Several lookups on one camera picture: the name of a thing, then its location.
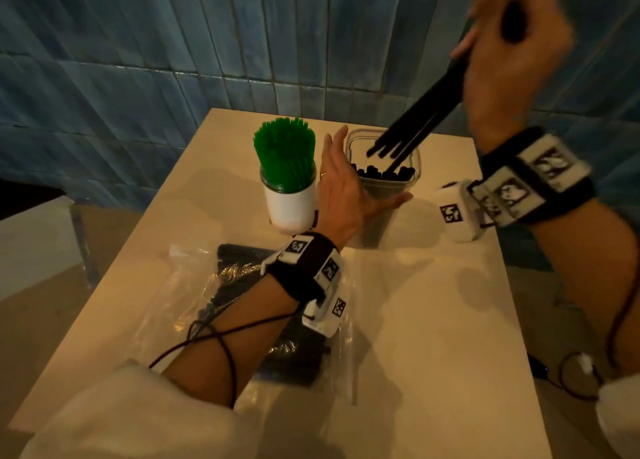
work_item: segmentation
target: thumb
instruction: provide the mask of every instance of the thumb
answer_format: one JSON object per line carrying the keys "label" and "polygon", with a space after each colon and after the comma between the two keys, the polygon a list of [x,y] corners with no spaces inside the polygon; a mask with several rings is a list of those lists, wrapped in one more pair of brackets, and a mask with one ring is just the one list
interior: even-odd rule
{"label": "thumb", "polygon": [[411,201],[413,195],[411,193],[398,193],[397,195],[389,196],[384,200],[375,200],[373,206],[373,216],[379,215],[388,209],[400,208],[407,201]]}

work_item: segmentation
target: person's left hand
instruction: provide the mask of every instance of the person's left hand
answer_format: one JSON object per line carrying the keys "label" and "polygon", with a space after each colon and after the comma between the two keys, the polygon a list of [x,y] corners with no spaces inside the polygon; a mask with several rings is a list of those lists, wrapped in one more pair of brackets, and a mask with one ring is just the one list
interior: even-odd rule
{"label": "person's left hand", "polygon": [[385,210],[400,208],[411,193],[399,193],[384,200],[373,199],[362,187],[357,172],[347,161],[344,139],[348,128],[343,125],[334,137],[324,137],[316,232],[331,240],[338,250],[361,231],[374,217]]}

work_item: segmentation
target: bundle of green straws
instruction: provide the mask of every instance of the bundle of green straws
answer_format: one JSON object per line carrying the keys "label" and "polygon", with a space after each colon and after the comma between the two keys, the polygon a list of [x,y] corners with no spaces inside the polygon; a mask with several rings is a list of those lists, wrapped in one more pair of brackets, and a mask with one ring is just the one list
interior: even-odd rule
{"label": "bundle of green straws", "polygon": [[253,146],[269,188],[292,194],[315,180],[316,135],[303,120],[277,118],[263,123],[253,137]]}

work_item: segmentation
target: person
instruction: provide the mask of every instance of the person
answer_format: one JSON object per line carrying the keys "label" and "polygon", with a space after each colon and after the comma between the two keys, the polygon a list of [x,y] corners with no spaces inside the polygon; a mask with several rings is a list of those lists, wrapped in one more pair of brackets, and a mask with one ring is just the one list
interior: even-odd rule
{"label": "person", "polygon": [[[475,23],[453,51],[471,50],[463,103],[477,147],[484,153],[525,128],[543,83],[572,48],[572,30],[556,0],[519,0],[527,34],[518,44],[500,37],[510,0],[474,0]],[[360,185],[343,152],[347,127],[324,139],[318,187],[317,231],[342,249],[366,222],[411,199],[374,200]],[[597,198],[531,226],[540,247],[597,333],[604,338],[636,285],[639,252],[633,229]],[[222,332],[290,314],[298,302],[267,275],[217,317]],[[238,391],[251,379],[286,320],[225,337],[236,363]],[[621,378],[600,390],[597,411],[612,447],[640,457],[640,308],[632,308],[614,343]],[[126,364],[77,395],[32,438],[23,459],[40,458],[249,458],[257,437],[228,408],[230,366],[215,339],[189,345],[162,375]]]}

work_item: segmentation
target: white table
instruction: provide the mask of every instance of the white table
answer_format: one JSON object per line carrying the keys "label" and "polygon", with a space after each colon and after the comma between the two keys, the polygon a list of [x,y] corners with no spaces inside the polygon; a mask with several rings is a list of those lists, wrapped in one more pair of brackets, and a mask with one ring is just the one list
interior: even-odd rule
{"label": "white table", "polygon": [[[254,131],[272,117],[211,110],[12,428],[35,431],[121,361],[171,269],[170,244],[283,244],[268,223],[252,147]],[[321,140],[341,124],[309,125]],[[345,251],[360,287],[357,405],[259,385],[260,456],[551,457],[495,231],[454,243],[429,201],[446,182],[480,176],[473,140],[432,134],[420,151],[415,198],[399,211],[382,248]],[[317,164],[320,152],[318,143]],[[222,194],[234,196],[223,202]]]}

